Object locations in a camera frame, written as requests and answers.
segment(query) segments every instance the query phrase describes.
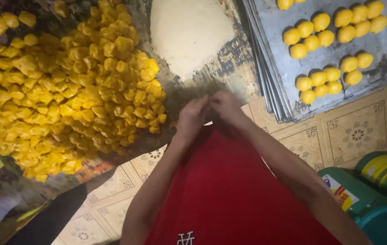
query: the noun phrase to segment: hand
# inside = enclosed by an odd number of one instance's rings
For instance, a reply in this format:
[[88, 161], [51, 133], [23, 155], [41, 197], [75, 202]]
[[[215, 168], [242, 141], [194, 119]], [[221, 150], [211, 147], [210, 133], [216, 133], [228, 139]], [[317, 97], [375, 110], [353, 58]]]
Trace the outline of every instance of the hand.
[[189, 146], [196, 139], [202, 126], [206, 123], [208, 104], [209, 97], [204, 96], [191, 100], [180, 111], [177, 133], [174, 136], [177, 144]]
[[244, 114], [237, 98], [227, 92], [219, 91], [210, 97], [210, 107], [226, 123], [240, 129], [251, 120]]

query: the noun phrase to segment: yellow dough ball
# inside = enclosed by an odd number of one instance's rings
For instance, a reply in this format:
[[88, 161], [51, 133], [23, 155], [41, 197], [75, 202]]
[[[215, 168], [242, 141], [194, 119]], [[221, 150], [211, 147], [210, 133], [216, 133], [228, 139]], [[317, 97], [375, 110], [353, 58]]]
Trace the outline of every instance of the yellow dough ball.
[[299, 91], [309, 90], [311, 88], [311, 85], [312, 81], [309, 77], [298, 78], [298, 80], [296, 81], [296, 88]]
[[382, 31], [387, 26], [387, 17], [384, 15], [378, 16], [371, 21], [372, 25], [370, 26], [370, 32], [378, 33]]
[[277, 5], [280, 10], [287, 10], [292, 6], [294, 0], [278, 0]]
[[327, 74], [323, 71], [319, 71], [311, 74], [310, 78], [311, 85], [316, 87], [321, 84], [324, 84], [327, 81]]
[[354, 71], [358, 67], [358, 59], [355, 57], [347, 57], [343, 59], [340, 69], [344, 72]]
[[378, 17], [384, 9], [384, 4], [381, 1], [374, 1], [367, 4], [367, 18], [373, 19]]
[[355, 37], [362, 37], [370, 30], [372, 24], [368, 20], [363, 20], [355, 24]]
[[316, 93], [311, 89], [305, 90], [304, 92], [301, 92], [301, 95], [299, 98], [303, 103], [309, 105], [313, 103], [314, 100], [316, 99]]
[[356, 24], [362, 20], [367, 18], [367, 13], [369, 9], [364, 5], [355, 6], [352, 9], [352, 20], [350, 21], [352, 24]]
[[314, 51], [321, 45], [321, 41], [317, 36], [310, 35], [304, 39], [304, 45], [307, 47], [307, 51]]
[[363, 74], [359, 70], [354, 70], [346, 74], [346, 77], [344, 77], [344, 82], [349, 85], [355, 85], [361, 81], [363, 78]]
[[321, 31], [317, 34], [322, 47], [328, 47], [334, 41], [334, 33], [332, 31]]
[[313, 18], [314, 30], [315, 31], [325, 30], [328, 27], [330, 21], [331, 19], [329, 15], [325, 13], [316, 15], [316, 17]]
[[334, 19], [334, 25], [336, 27], [343, 27], [349, 25], [352, 20], [352, 11], [349, 9], [343, 9], [337, 12]]
[[361, 53], [361, 54], [357, 55], [357, 59], [358, 59], [358, 67], [360, 69], [365, 69], [372, 64], [373, 55], [371, 55], [369, 53]]
[[297, 44], [300, 38], [301, 38], [301, 34], [299, 33], [299, 30], [296, 28], [292, 28], [286, 31], [283, 35], [284, 43], [287, 45]]
[[310, 36], [311, 33], [313, 32], [314, 24], [310, 21], [304, 21], [301, 24], [299, 24], [297, 28], [301, 34], [301, 37], [306, 38], [307, 36]]
[[338, 81], [329, 81], [327, 82], [327, 86], [328, 86], [328, 93], [332, 95], [338, 94], [343, 87], [341, 83], [339, 83]]
[[328, 90], [329, 90], [328, 86], [326, 86], [325, 84], [321, 84], [314, 88], [314, 93], [316, 94], [317, 97], [322, 97], [328, 93]]
[[341, 74], [341, 71], [335, 67], [325, 68], [323, 72], [327, 75], [327, 81], [337, 81]]
[[345, 26], [338, 30], [337, 39], [341, 43], [348, 43], [355, 37], [355, 27]]
[[296, 44], [290, 48], [292, 59], [303, 59], [307, 56], [307, 47], [304, 44]]

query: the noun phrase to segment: stack of baking trays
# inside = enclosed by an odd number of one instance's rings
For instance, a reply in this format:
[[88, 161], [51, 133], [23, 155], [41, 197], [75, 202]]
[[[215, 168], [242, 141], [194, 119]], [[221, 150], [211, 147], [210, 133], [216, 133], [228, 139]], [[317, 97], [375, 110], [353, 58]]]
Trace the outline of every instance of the stack of baking trays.
[[[385, 6], [382, 15], [387, 16], [387, 0], [381, 1]], [[283, 42], [285, 30], [322, 12], [331, 17], [327, 30], [336, 34], [338, 28], [333, 25], [334, 13], [352, 8], [353, 0], [306, 0], [294, 3], [288, 10], [279, 10], [276, 1], [271, 0], [243, 0], [243, 4], [251, 28], [253, 53], [267, 111], [275, 114], [278, 123], [300, 122], [387, 86], [387, 27], [378, 34], [369, 33], [349, 43], [334, 40], [328, 47], [309, 52], [304, 59], [292, 59], [289, 46]], [[358, 84], [345, 84], [342, 73], [339, 82], [343, 89], [338, 94], [317, 97], [309, 105], [300, 101], [300, 92], [295, 87], [297, 77], [309, 76], [325, 67], [339, 68], [343, 58], [362, 51], [372, 54], [374, 60], [361, 71], [363, 78]]]

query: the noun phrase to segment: flour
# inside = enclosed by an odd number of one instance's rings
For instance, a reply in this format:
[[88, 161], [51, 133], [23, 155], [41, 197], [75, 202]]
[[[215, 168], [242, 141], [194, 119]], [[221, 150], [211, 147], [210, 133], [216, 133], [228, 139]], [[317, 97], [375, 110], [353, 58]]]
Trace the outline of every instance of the flour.
[[234, 30], [217, 0], [153, 0], [151, 39], [156, 54], [165, 59], [181, 81], [234, 38]]

